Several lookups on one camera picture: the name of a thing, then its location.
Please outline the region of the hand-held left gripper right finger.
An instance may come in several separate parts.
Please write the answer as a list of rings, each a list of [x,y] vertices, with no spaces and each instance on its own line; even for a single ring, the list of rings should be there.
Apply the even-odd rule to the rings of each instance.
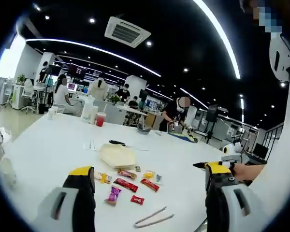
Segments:
[[[208,232],[261,232],[266,214],[261,200],[222,161],[205,164]]]

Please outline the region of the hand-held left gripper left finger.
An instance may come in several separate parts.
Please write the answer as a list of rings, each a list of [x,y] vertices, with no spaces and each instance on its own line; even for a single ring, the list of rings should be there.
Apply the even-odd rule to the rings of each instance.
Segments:
[[[54,188],[40,203],[33,227],[37,232],[95,231],[94,168],[77,168],[62,187]]]

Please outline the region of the person's right hand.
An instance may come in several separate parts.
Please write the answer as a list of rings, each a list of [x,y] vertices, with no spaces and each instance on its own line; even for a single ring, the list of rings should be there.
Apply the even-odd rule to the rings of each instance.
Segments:
[[[234,176],[238,181],[246,181],[254,179],[254,177],[251,176],[251,169],[249,166],[237,163],[234,165],[233,171]]]

